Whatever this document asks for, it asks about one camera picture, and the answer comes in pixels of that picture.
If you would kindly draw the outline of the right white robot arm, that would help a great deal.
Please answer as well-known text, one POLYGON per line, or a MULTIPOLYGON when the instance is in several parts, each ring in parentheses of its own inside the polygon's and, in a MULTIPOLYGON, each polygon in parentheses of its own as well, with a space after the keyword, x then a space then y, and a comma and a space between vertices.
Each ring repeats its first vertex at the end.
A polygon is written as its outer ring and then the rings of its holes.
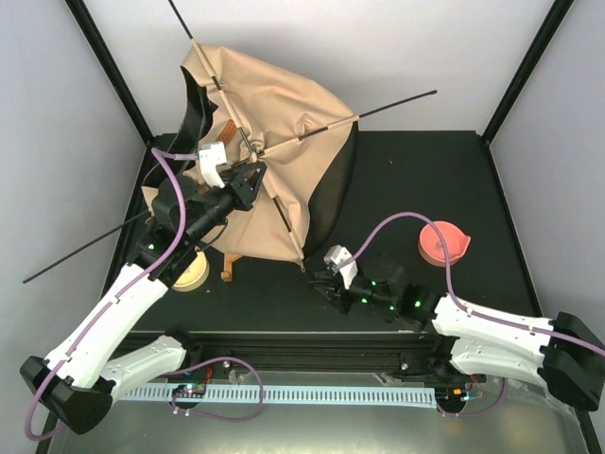
POLYGON ((541 387, 576 410, 598 409, 604 345, 579 317, 522 316, 439 295, 383 254, 359 268, 347 249, 335 247, 324 261, 310 285, 340 313, 362 305, 387 323, 439 336, 429 359, 435 378, 495 375, 541 387))

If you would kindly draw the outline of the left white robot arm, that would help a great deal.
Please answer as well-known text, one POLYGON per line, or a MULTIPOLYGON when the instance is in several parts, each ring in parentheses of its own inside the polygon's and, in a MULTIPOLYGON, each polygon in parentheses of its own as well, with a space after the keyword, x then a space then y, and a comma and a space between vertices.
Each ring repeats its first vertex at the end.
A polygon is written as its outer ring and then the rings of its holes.
POLYGON ((219 176, 200 194, 192 179, 167 167, 152 201, 145 235, 113 285, 58 347, 45 357, 29 357, 20 374, 34 394, 65 427, 84 434, 131 390, 161 375, 191 377, 211 368, 198 342, 180 329, 120 358, 112 354, 137 321, 165 296, 197 258, 203 238, 226 229, 233 211, 248 212, 267 171, 264 163, 239 166, 219 176))

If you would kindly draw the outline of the beige fabric pet tent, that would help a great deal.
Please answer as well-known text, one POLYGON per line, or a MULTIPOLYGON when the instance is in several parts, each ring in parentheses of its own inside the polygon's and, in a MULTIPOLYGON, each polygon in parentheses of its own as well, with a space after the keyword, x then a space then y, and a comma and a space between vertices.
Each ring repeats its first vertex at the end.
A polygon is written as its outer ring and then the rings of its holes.
POLYGON ((169 153, 223 142, 228 166, 268 170, 248 213, 206 239, 222 253, 299 263, 334 230, 353 175, 358 123, 314 80, 224 46, 193 43, 187 108, 169 153))

